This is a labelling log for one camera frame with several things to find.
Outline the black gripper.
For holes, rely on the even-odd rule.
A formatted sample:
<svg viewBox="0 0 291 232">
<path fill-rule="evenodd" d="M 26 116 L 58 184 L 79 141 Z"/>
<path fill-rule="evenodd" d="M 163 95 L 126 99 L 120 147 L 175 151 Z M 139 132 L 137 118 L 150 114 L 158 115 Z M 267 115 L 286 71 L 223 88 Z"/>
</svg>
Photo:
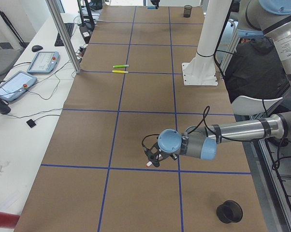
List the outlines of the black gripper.
<svg viewBox="0 0 291 232">
<path fill-rule="evenodd" d="M 173 160 L 178 159 L 177 154 L 169 154 L 169 153 L 162 151 L 159 148 L 159 145 L 157 142 L 154 143 L 151 146 L 151 148 L 145 147 L 145 154 L 148 158 L 148 161 L 152 162 L 152 165 L 154 165 L 155 167 L 159 167 L 160 162 L 167 159 L 168 157 L 171 157 Z"/>
<path fill-rule="evenodd" d="M 156 9 L 159 8 L 160 0 L 150 0 L 150 2 L 152 3 L 152 5 L 153 5 Z"/>
</svg>

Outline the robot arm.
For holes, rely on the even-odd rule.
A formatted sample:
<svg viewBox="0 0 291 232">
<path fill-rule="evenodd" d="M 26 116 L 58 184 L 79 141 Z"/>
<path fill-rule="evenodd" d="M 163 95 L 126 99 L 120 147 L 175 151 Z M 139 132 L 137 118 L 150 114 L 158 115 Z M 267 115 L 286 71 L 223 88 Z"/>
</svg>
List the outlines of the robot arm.
<svg viewBox="0 0 291 232">
<path fill-rule="evenodd" d="M 291 0 L 242 0 L 238 11 L 236 48 L 225 71 L 225 86 L 237 115 L 265 112 L 291 87 Z M 145 148 L 148 165 L 166 158 L 190 156 L 212 160 L 217 145 L 264 138 L 291 138 L 291 112 L 232 124 L 208 126 L 202 119 L 183 133 L 166 129 Z"/>
</svg>

